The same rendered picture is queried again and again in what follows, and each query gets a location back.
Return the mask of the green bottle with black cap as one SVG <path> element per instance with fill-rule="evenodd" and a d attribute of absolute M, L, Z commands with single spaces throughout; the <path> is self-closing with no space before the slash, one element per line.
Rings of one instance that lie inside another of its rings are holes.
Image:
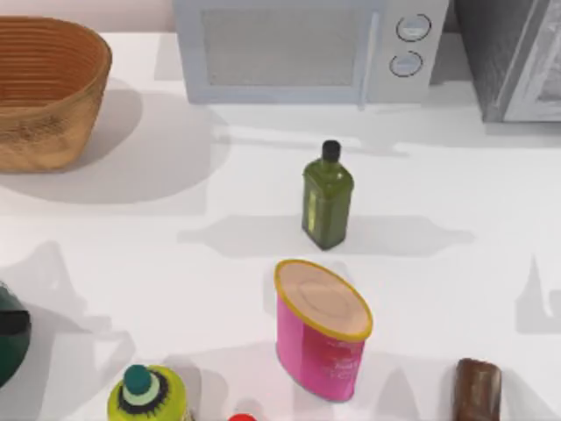
<path fill-rule="evenodd" d="M 354 180 L 340 156 L 341 144 L 325 140 L 321 156 L 302 173 L 302 229 L 321 250 L 338 246 L 346 237 Z"/>

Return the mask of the pink can with yellow rim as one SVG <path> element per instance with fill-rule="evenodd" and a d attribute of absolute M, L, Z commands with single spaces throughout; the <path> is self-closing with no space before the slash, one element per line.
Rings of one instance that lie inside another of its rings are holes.
<path fill-rule="evenodd" d="M 343 277 L 309 260 L 278 262 L 273 283 L 281 365 L 308 392 L 350 400 L 373 331 L 367 302 Z"/>

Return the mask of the pale microwave oven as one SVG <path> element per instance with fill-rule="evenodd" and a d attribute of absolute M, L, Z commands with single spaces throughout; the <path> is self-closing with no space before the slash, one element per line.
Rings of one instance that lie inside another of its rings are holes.
<path fill-rule="evenodd" d="M 427 92 L 450 0 L 174 0 L 175 30 L 193 103 L 348 103 L 357 106 L 372 14 L 379 13 L 367 104 L 418 103 Z M 424 14 L 430 33 L 396 34 Z M 394 76 L 397 54 L 419 73 Z"/>

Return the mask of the round microwave knob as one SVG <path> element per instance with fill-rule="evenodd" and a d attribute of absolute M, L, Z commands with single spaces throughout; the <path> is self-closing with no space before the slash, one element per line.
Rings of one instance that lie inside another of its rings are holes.
<path fill-rule="evenodd" d="M 401 18 L 396 25 L 396 34 L 405 42 L 417 42 L 430 33 L 431 26 L 430 18 L 419 13 Z"/>
<path fill-rule="evenodd" d="M 423 64 L 423 57 L 418 52 L 408 50 L 395 55 L 390 60 L 388 68 L 394 76 L 408 78 L 419 73 Z"/>

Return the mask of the yellow-green bottle with teal cap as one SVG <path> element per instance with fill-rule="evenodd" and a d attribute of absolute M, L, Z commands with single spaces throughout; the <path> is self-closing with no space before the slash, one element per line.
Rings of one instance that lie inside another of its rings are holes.
<path fill-rule="evenodd" d="M 187 390 L 173 370 L 159 365 L 130 365 L 110 392 L 108 421 L 193 421 Z"/>

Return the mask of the brown woven basket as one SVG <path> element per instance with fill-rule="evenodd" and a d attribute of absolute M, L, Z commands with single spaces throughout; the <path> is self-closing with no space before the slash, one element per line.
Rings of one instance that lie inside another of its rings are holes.
<path fill-rule="evenodd" d="M 0 16 L 0 173 L 74 163 L 89 142 L 112 52 L 67 20 Z"/>

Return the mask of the brown cylinder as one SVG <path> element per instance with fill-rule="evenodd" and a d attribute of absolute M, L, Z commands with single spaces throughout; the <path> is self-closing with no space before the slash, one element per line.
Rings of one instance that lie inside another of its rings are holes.
<path fill-rule="evenodd" d="M 500 421 L 502 372 L 494 364 L 470 358 L 458 361 L 452 421 Z"/>

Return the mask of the dark green round object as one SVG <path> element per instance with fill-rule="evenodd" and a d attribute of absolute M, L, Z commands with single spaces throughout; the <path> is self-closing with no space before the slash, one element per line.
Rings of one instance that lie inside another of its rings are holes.
<path fill-rule="evenodd" d="M 0 280 L 0 388 L 18 371 L 31 343 L 31 313 Z"/>

